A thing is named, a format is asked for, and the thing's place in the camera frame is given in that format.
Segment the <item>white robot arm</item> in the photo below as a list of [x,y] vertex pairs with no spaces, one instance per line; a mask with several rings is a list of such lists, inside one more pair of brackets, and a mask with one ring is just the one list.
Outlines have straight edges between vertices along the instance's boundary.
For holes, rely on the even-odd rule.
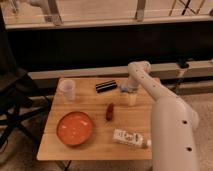
[[153,171],[200,171],[193,131],[199,125],[198,113],[149,75],[148,61],[131,62],[128,79],[121,90],[133,93],[142,86],[154,99],[151,110]]

